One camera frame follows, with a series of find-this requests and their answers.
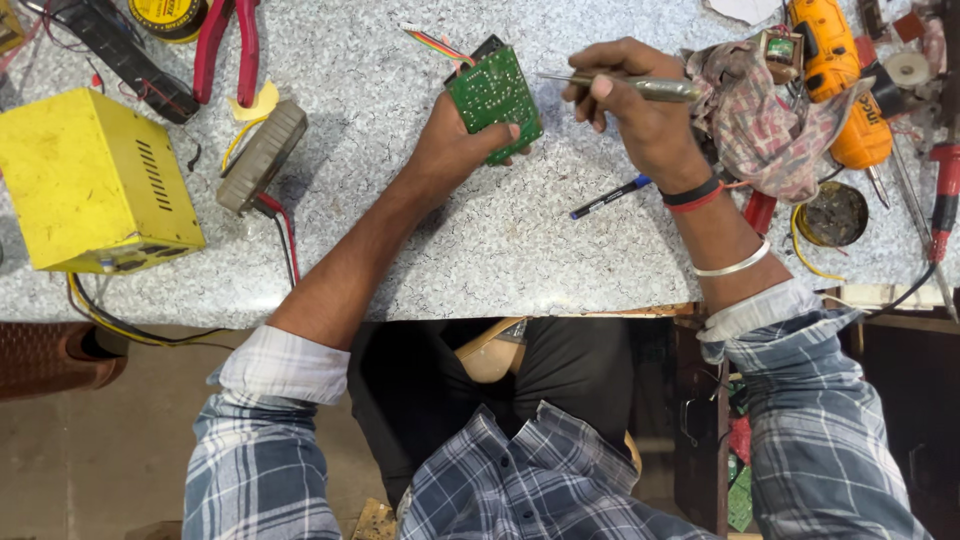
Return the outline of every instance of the granite countertop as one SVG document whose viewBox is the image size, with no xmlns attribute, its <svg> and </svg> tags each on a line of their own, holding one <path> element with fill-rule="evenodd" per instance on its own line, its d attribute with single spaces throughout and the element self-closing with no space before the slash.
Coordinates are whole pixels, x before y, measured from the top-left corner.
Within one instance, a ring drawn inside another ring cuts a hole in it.
<svg viewBox="0 0 960 540">
<path fill-rule="evenodd" d="M 856 26 L 853 0 L 841 3 Z M 908 0 L 892 4 L 905 11 Z M 615 130 L 597 135 L 576 124 L 571 107 L 559 98 L 561 84 L 531 75 L 563 71 L 569 54 L 595 41 L 634 36 L 677 52 L 748 37 L 776 24 L 778 17 L 780 12 L 751 29 L 705 8 L 701 0 L 439 0 L 429 7 L 396 0 L 264 0 L 257 9 L 260 83 L 276 83 L 281 97 L 294 99 L 310 122 L 270 188 L 293 211 L 300 270 L 313 266 L 347 233 L 403 165 L 451 71 L 446 58 L 397 28 L 412 21 L 436 35 L 447 34 L 463 50 L 472 50 L 490 33 L 514 45 L 545 133 L 531 156 L 516 159 L 512 168 L 480 169 L 421 225 L 376 293 L 370 319 L 563 314 L 698 299 L 680 237 L 653 188 L 589 218 L 569 219 L 569 211 L 625 184 L 636 171 Z M 145 38 L 159 65 L 191 80 L 193 44 Z M 4 110 L 89 85 L 92 71 L 83 59 L 89 56 L 105 77 L 110 98 L 159 120 L 144 104 L 121 95 L 118 79 L 93 55 L 58 49 L 42 35 L 37 41 L 9 68 L 11 80 L 0 89 Z M 239 43 L 234 16 L 210 105 L 183 129 L 165 124 L 206 249 L 131 276 L 84 277 L 104 307 L 131 322 L 249 327 L 262 322 L 289 289 L 274 224 L 255 213 L 238 218 L 214 200 L 219 160 L 242 127 L 224 99 L 235 92 Z M 187 134 L 204 147 L 194 173 L 185 167 L 195 148 Z M 907 148 L 905 140 L 901 147 Z M 923 180 L 918 183 L 922 204 L 932 209 L 935 168 L 921 170 L 909 159 Z M 847 171 L 839 178 L 864 193 L 872 213 L 866 233 L 846 250 L 848 257 L 804 244 L 812 262 L 850 282 L 910 283 L 925 267 L 894 173 L 884 168 L 889 210 L 862 172 Z M 829 165 L 821 163 L 819 170 L 826 174 Z M 811 287 L 836 285 L 815 278 L 792 254 L 784 241 L 788 217 L 789 208 L 778 206 L 769 235 L 774 252 Z M 1 184 L 0 243 L 6 253 L 0 264 L 0 320 L 78 318 L 66 302 L 64 275 L 31 269 Z M 943 267 L 948 280 L 960 285 L 956 244 Z"/>
</svg>

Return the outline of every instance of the silver bracelet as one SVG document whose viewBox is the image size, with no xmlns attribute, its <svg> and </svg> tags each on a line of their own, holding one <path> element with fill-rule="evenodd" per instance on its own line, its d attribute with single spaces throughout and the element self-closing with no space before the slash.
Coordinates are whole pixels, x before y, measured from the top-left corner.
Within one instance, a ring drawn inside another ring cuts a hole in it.
<svg viewBox="0 0 960 540">
<path fill-rule="evenodd" d="M 726 276 L 727 274 L 732 274 L 733 272 L 739 272 L 745 268 L 750 268 L 751 266 L 760 262 L 767 253 L 770 251 L 770 240 L 767 240 L 765 234 L 760 235 L 760 239 L 763 240 L 763 245 L 760 246 L 760 249 L 756 250 L 756 253 L 749 256 L 746 260 L 740 261 L 733 266 L 728 266 L 726 268 L 721 268 L 719 270 L 701 270 L 696 266 L 693 267 L 693 273 L 700 276 L 701 278 L 716 278 L 718 276 Z"/>
</svg>

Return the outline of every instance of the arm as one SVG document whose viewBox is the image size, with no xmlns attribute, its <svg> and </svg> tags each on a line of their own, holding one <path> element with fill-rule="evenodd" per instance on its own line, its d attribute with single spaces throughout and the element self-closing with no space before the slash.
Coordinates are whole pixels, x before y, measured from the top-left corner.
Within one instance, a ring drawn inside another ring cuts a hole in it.
<svg viewBox="0 0 960 540">
<path fill-rule="evenodd" d="M 267 324 L 335 349 L 349 347 L 373 293 L 417 224 L 491 151 L 519 135 L 519 126 L 506 124 L 468 135 L 453 99 L 442 93 L 407 166 Z"/>
<path fill-rule="evenodd" d="M 570 65 L 683 76 L 673 59 L 630 38 L 592 45 Z M 613 114 L 634 165 L 661 191 L 682 193 L 709 178 L 684 105 L 647 102 L 602 77 L 589 90 L 567 88 L 564 98 L 598 132 L 605 111 Z M 726 194 L 674 220 L 704 270 L 736 264 L 761 243 Z M 754 515 L 764 537 L 924 536 L 887 451 L 879 398 L 840 351 L 836 333 L 857 313 L 823 309 L 772 254 L 700 285 L 713 313 L 699 335 L 704 358 L 728 357 L 750 389 Z"/>
<path fill-rule="evenodd" d="M 407 165 L 353 229 L 210 376 L 224 390 L 194 424 L 183 538 L 339 538 L 314 437 L 317 404 L 347 386 L 346 350 L 419 221 L 519 127 L 468 135 L 446 93 Z"/>
</svg>

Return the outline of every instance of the loose circuit board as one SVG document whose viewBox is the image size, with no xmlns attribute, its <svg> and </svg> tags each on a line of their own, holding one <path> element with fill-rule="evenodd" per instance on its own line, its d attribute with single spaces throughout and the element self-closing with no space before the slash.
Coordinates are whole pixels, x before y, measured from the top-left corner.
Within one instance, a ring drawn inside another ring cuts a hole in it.
<svg viewBox="0 0 960 540">
<path fill-rule="evenodd" d="M 504 46 L 479 61 L 469 71 L 446 85 L 447 91 L 475 134 L 496 122 L 520 127 L 520 138 L 490 154 L 487 165 L 496 165 L 543 135 L 540 112 L 530 95 L 514 48 Z"/>
</svg>

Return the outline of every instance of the black wristband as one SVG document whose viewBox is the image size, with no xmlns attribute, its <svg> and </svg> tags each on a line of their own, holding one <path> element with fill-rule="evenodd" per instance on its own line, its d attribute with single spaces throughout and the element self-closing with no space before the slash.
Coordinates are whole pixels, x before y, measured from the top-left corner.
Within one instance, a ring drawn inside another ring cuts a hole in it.
<svg viewBox="0 0 960 540">
<path fill-rule="evenodd" d="M 716 191 L 716 188 L 720 185 L 721 178 L 723 178 L 722 175 L 715 174 L 707 179 L 706 182 L 700 184 L 699 187 L 694 187 L 689 191 L 677 193 L 676 195 L 667 195 L 661 191 L 660 195 L 663 197 L 663 203 L 669 207 L 686 205 L 699 199 L 703 199 L 710 193 Z"/>
</svg>

